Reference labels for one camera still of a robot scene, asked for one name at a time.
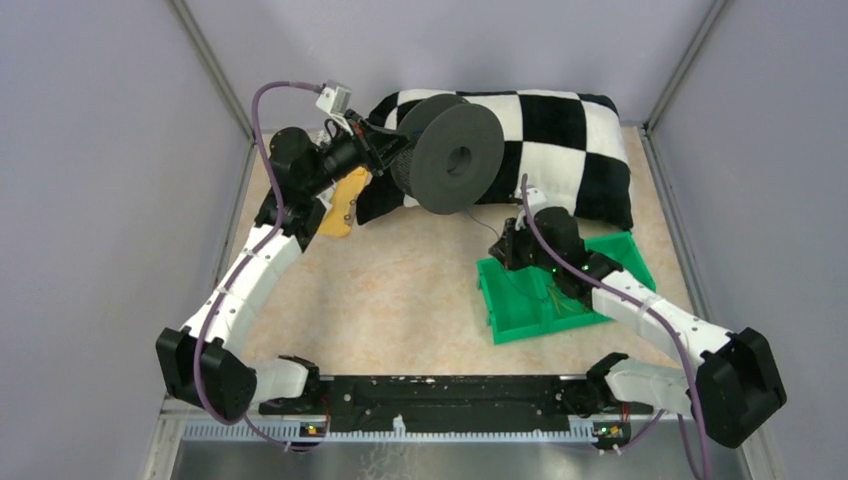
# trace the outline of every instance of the yellow object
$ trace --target yellow object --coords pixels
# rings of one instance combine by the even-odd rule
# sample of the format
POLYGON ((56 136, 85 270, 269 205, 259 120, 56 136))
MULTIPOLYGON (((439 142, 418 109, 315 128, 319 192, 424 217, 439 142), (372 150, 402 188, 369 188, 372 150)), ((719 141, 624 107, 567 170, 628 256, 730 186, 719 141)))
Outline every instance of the yellow object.
POLYGON ((580 313, 579 310, 576 310, 573 307, 568 306, 567 303, 562 301, 559 294, 557 293, 557 287, 556 286, 548 285, 548 293, 550 294, 551 298, 554 301, 554 307, 557 310, 557 315, 562 315, 562 311, 559 309, 559 307, 562 307, 562 308, 568 310, 569 312, 580 313))
POLYGON ((365 188, 366 180, 368 171, 359 167, 336 184, 333 207, 318 227, 318 233, 329 237, 344 237, 350 233, 356 216, 356 197, 365 188))

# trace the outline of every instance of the green bin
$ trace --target green bin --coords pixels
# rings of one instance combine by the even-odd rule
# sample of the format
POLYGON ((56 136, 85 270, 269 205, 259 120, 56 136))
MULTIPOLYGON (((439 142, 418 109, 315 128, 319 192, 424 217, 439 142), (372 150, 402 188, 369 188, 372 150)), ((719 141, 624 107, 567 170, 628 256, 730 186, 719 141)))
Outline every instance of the green bin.
MULTIPOLYGON (((586 248, 617 261, 656 291, 654 279, 629 232, 586 240, 586 248)), ((479 260, 477 272, 477 286, 486 300, 496 344, 609 320, 563 296, 558 289, 551 292, 551 272, 536 267, 509 272, 494 258, 479 260)))

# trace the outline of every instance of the yellow sponge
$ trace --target yellow sponge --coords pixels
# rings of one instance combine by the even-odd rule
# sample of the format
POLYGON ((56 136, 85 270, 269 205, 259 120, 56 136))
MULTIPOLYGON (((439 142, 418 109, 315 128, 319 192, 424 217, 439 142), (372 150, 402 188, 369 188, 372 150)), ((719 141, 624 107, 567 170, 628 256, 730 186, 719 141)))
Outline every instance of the yellow sponge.
POLYGON ((319 234, 344 237, 350 233, 353 218, 356 216, 356 197, 365 188, 366 180, 368 180, 368 171, 359 167, 336 184, 333 207, 318 227, 319 234))

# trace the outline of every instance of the white wall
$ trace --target white wall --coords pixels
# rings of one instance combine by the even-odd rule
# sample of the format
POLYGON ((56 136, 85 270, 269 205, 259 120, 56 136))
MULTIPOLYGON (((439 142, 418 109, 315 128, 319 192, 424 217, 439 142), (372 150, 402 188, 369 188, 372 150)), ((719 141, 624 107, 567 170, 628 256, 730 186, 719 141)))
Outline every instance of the white wall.
MULTIPOLYGON (((648 118, 711 3, 188 1, 246 108, 268 81, 332 78, 363 114, 402 88, 549 88, 607 94, 624 121, 648 118)), ((313 97, 268 97, 263 129, 320 124, 313 97)))
POLYGON ((136 478, 245 139, 161 0, 4 0, 0 105, 0 478, 136 478))
POLYGON ((789 478, 846 478, 848 3, 735 2, 659 126, 718 323, 768 337, 789 478))

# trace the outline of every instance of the checkered cushion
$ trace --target checkered cushion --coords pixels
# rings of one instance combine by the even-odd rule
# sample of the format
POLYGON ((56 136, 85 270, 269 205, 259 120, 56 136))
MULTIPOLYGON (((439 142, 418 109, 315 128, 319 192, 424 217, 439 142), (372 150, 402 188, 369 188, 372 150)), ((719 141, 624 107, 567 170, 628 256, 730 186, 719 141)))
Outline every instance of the checkered cushion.
MULTIPOLYGON (((630 168, 618 111, 608 97, 548 90, 404 90, 380 102, 368 121, 396 128, 420 101, 440 93, 455 93, 489 108, 503 127, 503 163, 478 204, 514 203, 521 176, 527 173, 529 183, 539 187, 550 204, 623 230, 633 227, 630 168)), ((417 202, 404 197, 391 175, 375 177, 357 200, 357 222, 362 225, 404 204, 417 202)))

